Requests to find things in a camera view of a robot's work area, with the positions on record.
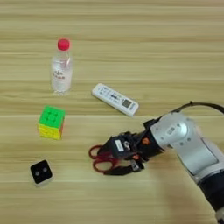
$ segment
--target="yellow cube face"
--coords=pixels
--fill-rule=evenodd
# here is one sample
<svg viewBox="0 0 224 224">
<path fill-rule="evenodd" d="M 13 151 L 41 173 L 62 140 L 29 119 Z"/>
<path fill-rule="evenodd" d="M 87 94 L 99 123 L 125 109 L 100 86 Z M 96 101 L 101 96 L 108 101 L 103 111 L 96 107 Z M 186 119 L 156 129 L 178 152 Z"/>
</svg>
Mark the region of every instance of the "yellow cube face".
<svg viewBox="0 0 224 224">
<path fill-rule="evenodd" d="M 50 137 L 57 140 L 61 139 L 60 130 L 53 127 L 47 127 L 43 124 L 39 124 L 38 132 L 42 137 Z"/>
</svg>

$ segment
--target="robotic arm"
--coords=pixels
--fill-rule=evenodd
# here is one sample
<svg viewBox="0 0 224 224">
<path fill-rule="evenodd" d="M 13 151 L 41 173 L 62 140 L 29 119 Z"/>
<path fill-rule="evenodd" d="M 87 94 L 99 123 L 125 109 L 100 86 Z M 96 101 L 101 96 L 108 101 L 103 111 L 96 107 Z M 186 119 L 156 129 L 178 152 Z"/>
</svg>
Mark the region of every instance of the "robotic arm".
<svg viewBox="0 0 224 224">
<path fill-rule="evenodd" d="M 130 161 L 130 166 L 118 166 L 105 171 L 105 175 L 125 175 L 139 172 L 149 161 L 164 151 L 173 148 L 193 181 L 205 194 L 214 211 L 218 223 L 224 224 L 224 155 L 207 138 L 203 137 L 196 123 L 180 113 L 184 108 L 203 105 L 218 109 L 217 104 L 190 102 L 172 112 L 144 124 L 145 131 L 130 132 L 112 136 L 98 151 L 111 152 L 112 157 Z"/>
<path fill-rule="evenodd" d="M 178 112 L 169 113 L 150 127 L 164 151 L 173 148 L 194 182 L 205 194 L 224 223 L 224 155 L 219 148 L 201 135 L 192 119 Z"/>
</svg>

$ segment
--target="green cube face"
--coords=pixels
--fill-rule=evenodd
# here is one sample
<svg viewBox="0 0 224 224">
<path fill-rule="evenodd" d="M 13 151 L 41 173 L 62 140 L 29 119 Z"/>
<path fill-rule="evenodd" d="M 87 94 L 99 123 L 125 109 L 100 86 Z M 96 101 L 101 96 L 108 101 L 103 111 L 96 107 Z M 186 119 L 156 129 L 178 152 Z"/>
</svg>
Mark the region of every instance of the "green cube face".
<svg viewBox="0 0 224 224">
<path fill-rule="evenodd" d="M 45 106 L 38 123 L 59 129 L 64 121 L 65 114 L 66 111 L 63 109 Z"/>
</svg>

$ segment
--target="rubik's cube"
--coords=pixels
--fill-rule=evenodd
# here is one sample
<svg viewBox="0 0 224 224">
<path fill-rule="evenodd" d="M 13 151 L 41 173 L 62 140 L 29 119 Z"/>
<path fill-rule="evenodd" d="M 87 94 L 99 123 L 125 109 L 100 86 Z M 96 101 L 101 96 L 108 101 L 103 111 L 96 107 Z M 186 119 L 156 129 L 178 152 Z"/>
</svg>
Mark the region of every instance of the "rubik's cube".
<svg viewBox="0 0 224 224">
<path fill-rule="evenodd" d="M 38 132 L 42 137 L 60 140 L 66 111 L 60 108 L 45 106 L 38 120 Z"/>
</svg>

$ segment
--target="wood grain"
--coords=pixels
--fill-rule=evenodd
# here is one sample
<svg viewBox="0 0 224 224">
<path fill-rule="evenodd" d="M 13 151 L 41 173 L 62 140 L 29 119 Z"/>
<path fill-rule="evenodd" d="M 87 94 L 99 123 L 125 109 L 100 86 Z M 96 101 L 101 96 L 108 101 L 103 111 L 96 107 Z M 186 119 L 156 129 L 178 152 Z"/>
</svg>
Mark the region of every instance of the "wood grain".
<svg viewBox="0 0 224 224">
<path fill-rule="evenodd" d="M 214 211 L 175 151 L 144 171 L 105 177 L 88 148 L 189 101 L 223 104 L 222 0 L 0 0 L 1 223 L 215 223 Z M 50 89 L 57 39 L 72 41 L 71 92 Z M 137 100 L 129 118 L 91 95 L 102 82 Z M 41 138 L 45 105 L 66 110 L 61 141 Z M 224 149 L 224 120 L 185 111 Z M 35 187 L 29 167 L 46 159 L 53 180 Z"/>
</svg>

